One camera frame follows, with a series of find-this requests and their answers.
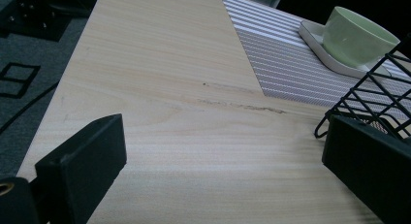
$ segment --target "striped placemat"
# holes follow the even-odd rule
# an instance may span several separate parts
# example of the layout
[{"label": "striped placemat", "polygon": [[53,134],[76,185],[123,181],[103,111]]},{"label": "striped placemat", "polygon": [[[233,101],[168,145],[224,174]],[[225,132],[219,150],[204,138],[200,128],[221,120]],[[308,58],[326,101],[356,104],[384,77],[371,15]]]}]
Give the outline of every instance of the striped placemat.
[{"label": "striped placemat", "polygon": [[[358,82],[331,71],[318,59],[299,35],[302,18],[249,0],[223,3],[266,96],[332,107]],[[393,76],[406,77],[391,62],[384,66]],[[410,88],[392,80],[382,83],[395,94]]]}]

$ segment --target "black metal rack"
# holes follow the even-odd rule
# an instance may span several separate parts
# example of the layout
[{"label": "black metal rack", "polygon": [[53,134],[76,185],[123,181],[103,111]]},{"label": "black metal rack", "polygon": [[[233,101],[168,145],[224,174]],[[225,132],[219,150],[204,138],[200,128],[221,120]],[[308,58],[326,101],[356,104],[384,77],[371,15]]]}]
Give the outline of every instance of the black metal rack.
[{"label": "black metal rack", "polygon": [[[321,134],[319,131],[332,115],[355,118],[400,140],[410,138],[411,130],[407,130],[407,127],[411,124],[411,112],[409,111],[411,108],[411,72],[401,63],[411,63],[411,60],[395,55],[395,52],[408,44],[410,40],[411,33],[408,33],[405,39],[387,53],[340,101],[326,112],[315,129],[314,135],[317,139],[327,135],[328,131]],[[408,78],[377,73],[376,70],[386,60],[396,65]],[[384,78],[384,80],[378,81],[377,78]],[[387,84],[388,80],[399,83],[405,90],[398,91],[386,87],[384,84]]]}]

